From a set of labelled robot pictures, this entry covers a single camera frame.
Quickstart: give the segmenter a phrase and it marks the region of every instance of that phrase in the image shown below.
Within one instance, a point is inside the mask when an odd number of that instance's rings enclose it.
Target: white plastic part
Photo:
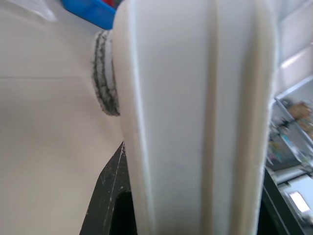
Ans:
[[[255,234],[276,48],[266,2],[126,0],[113,28],[138,234]]]
[[[38,16],[41,16],[47,21],[54,22],[57,20],[54,13],[50,10],[45,0],[7,0],[15,5],[18,5]]]

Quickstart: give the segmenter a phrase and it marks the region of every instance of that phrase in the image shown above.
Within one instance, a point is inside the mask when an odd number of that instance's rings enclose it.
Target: metal shelf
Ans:
[[[293,121],[293,125],[299,131],[301,136],[304,138],[304,140],[308,143],[308,145],[313,148],[313,140],[308,136],[308,134],[299,126],[299,124],[294,121],[293,116],[289,113],[289,111],[286,109],[286,107],[282,104],[282,102],[279,99],[275,99],[278,107],[281,109],[281,111],[286,115],[286,117],[289,119],[288,121]]]

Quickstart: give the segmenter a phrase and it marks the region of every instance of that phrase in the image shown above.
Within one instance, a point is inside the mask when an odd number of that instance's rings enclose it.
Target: white surface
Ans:
[[[310,210],[305,212],[305,214],[313,216],[312,187],[313,187],[313,180],[311,177],[306,175],[306,176],[297,178],[293,181],[289,181],[288,187],[283,188],[281,191],[286,193],[288,196],[291,196],[292,193],[298,192],[303,198],[303,200],[305,201],[305,203],[307,204],[307,206],[310,208]]]
[[[275,95],[286,91],[312,74],[313,45],[310,45],[282,64],[275,81]]]
[[[296,204],[296,206],[301,212],[307,212],[310,210],[308,204],[306,204],[300,193],[298,192],[291,193],[290,197],[292,198],[293,202]]]
[[[118,9],[113,59],[139,235],[255,234],[276,50],[264,2]]]
[[[122,142],[90,79],[98,27],[48,2],[49,23],[0,3],[0,234],[77,235]]]
[[[313,42],[313,1],[281,22],[282,62]]]

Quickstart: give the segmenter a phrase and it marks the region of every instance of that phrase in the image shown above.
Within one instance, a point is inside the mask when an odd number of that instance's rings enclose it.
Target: blue plastic bin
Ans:
[[[115,9],[101,0],[63,0],[64,8],[101,27],[112,29]]]

